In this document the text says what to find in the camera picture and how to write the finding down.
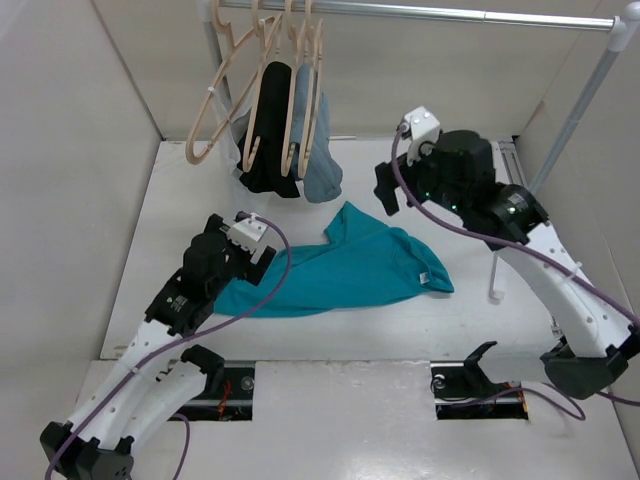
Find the teal t shirt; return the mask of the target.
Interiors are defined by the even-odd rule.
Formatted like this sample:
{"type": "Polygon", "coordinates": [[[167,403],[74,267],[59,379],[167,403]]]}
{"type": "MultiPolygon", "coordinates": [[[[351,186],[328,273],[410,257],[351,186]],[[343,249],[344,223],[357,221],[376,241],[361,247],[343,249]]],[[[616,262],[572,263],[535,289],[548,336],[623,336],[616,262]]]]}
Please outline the teal t shirt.
{"type": "Polygon", "coordinates": [[[325,236],[324,244],[291,249],[284,284],[256,317],[311,316],[454,292],[446,268],[427,245],[349,202],[326,227],[325,236]]]}

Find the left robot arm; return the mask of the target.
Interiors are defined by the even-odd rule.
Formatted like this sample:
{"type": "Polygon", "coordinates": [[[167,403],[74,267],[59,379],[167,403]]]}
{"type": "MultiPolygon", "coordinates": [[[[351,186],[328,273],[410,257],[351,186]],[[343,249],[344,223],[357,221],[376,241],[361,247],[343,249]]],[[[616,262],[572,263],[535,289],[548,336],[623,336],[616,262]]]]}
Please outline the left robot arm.
{"type": "Polygon", "coordinates": [[[224,360],[196,341],[213,333],[203,325],[232,280],[261,282],[276,255],[262,239],[276,228],[244,212],[232,223],[209,217],[108,377],[66,421],[42,431],[45,478],[130,478],[136,451],[165,421],[220,390],[224,360]]]}

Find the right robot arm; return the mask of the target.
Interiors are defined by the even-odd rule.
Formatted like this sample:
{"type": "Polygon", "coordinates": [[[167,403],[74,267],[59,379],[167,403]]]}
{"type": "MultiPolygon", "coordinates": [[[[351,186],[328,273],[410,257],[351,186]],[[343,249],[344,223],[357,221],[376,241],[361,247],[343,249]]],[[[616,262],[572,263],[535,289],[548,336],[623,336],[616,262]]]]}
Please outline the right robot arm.
{"type": "Polygon", "coordinates": [[[598,395],[639,353],[639,318],[600,291],[566,251],[549,215],[524,186],[496,177],[489,140],[471,130],[397,128],[388,161],[375,168],[387,215],[396,196],[451,233],[481,242],[527,284],[555,321],[556,344],[524,360],[493,360],[483,342],[463,362],[462,381],[483,394],[504,380],[547,381],[573,399],[598,395]]]}

